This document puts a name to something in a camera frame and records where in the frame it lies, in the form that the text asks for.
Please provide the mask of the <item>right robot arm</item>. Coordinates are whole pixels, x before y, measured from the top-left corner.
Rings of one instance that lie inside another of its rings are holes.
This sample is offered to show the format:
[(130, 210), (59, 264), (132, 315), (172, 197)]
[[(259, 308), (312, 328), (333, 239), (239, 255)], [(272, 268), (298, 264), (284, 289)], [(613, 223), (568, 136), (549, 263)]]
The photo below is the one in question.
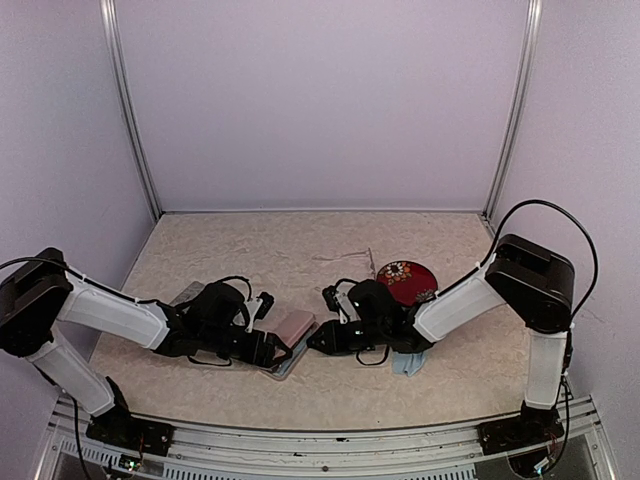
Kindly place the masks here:
[(516, 415), (478, 425), (480, 445), (489, 455), (551, 442), (567, 434), (558, 401), (566, 388), (574, 276), (567, 258), (513, 234), (446, 288), (426, 267), (392, 261), (372, 279), (325, 288), (325, 303), (337, 317), (307, 344), (328, 356), (383, 346), (417, 359), (467, 324), (494, 311), (509, 313), (529, 334), (523, 400)]

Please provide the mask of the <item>pink glasses case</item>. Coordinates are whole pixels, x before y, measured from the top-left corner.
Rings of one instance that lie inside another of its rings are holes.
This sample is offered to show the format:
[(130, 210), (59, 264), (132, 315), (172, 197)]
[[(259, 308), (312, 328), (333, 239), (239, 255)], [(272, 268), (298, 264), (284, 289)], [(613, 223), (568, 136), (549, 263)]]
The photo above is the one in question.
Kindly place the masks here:
[(308, 350), (307, 340), (318, 327), (315, 315), (305, 310), (291, 311), (286, 317), (271, 322), (265, 330), (278, 336), (292, 350), (292, 354), (280, 365), (266, 369), (264, 373), (275, 380), (286, 379)]

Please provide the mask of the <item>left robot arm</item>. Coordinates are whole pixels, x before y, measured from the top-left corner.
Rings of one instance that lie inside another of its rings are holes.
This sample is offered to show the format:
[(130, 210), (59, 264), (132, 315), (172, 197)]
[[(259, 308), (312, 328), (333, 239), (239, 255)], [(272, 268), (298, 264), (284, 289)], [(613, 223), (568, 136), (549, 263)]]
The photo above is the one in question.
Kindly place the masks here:
[(262, 292), (242, 293), (226, 277), (177, 305), (141, 300), (73, 270), (56, 248), (10, 261), (1, 282), (1, 348), (24, 358), (89, 414), (89, 438), (164, 455), (168, 423), (134, 416), (119, 386), (93, 370), (63, 336), (60, 322), (118, 336), (161, 356), (193, 361), (199, 352), (227, 363), (277, 370), (294, 356), (306, 323), (288, 318), (270, 330), (260, 323), (273, 306)]

